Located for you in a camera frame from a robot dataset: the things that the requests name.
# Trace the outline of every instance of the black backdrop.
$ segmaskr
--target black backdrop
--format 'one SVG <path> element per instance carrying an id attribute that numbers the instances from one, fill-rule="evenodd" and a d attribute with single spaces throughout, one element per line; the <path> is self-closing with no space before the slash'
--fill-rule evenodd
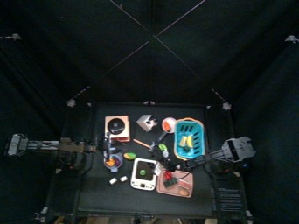
<path id="1" fill-rule="evenodd" d="M 22 38 L 0 39 L 1 149 L 13 133 L 57 139 L 72 98 L 228 101 L 257 150 L 249 210 L 260 222 L 297 222 L 299 43 L 284 42 L 299 34 L 297 1 L 12 0 L 0 12 L 0 37 Z M 1 220 L 40 211 L 40 167 L 33 156 L 1 160 Z"/>

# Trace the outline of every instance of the green object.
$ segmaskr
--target green object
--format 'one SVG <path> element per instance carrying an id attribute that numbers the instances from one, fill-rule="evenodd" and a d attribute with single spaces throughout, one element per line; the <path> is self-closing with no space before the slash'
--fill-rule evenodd
<path id="1" fill-rule="evenodd" d="M 140 175 L 141 175 L 141 176 L 145 175 L 145 170 L 140 170 Z"/>
<path id="2" fill-rule="evenodd" d="M 158 149 L 161 151 L 166 151 L 166 147 L 165 147 L 165 145 L 162 143 L 158 143 Z"/>
<path id="3" fill-rule="evenodd" d="M 126 152 L 126 153 L 124 154 L 124 158 L 125 158 L 126 160 L 134 160 L 134 159 L 136 159 L 136 154 L 134 154 L 133 152 Z"/>

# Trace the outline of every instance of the red object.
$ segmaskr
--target red object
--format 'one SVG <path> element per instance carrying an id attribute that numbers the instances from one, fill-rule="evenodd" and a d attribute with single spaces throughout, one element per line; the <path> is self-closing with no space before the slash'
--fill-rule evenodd
<path id="1" fill-rule="evenodd" d="M 169 180 L 173 177 L 173 175 L 172 175 L 172 173 L 169 171 L 165 171 L 164 174 L 162 174 L 162 176 L 164 176 L 164 178 L 166 180 Z"/>
<path id="2" fill-rule="evenodd" d="M 170 124 L 168 122 L 162 122 L 162 130 L 165 132 L 170 132 L 172 126 L 170 126 Z"/>

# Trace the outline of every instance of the orange object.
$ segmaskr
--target orange object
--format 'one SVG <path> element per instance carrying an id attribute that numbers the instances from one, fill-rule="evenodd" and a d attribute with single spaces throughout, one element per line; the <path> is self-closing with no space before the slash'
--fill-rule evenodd
<path id="1" fill-rule="evenodd" d="M 136 143 L 138 143 L 138 144 L 141 144 L 145 148 L 150 148 L 150 145 L 149 144 L 146 144 L 146 143 L 142 143 L 141 141 L 138 141 L 138 140 L 136 140 L 136 139 L 133 139 L 133 141 L 136 142 Z"/>
<path id="2" fill-rule="evenodd" d="M 106 163 L 106 166 L 113 166 L 116 161 L 113 158 L 110 158 L 105 163 Z"/>
<path id="3" fill-rule="evenodd" d="M 162 130 L 166 131 L 166 132 L 170 132 L 172 126 L 168 122 L 162 122 Z"/>

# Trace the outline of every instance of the plastic container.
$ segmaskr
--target plastic container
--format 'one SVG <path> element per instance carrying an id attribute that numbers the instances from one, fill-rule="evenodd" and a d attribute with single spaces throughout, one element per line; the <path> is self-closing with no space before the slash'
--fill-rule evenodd
<path id="1" fill-rule="evenodd" d="M 181 146 L 182 139 L 190 136 L 192 147 Z M 205 154 L 204 128 L 200 121 L 186 117 L 177 120 L 173 132 L 173 154 L 178 159 L 186 160 Z"/>
<path id="2" fill-rule="evenodd" d="M 164 187 L 164 172 L 165 170 L 161 171 L 157 177 L 156 191 L 158 193 L 170 194 L 172 196 L 189 198 L 192 196 L 192 174 L 186 171 L 172 172 L 172 176 L 177 178 L 177 183 L 169 187 Z"/>

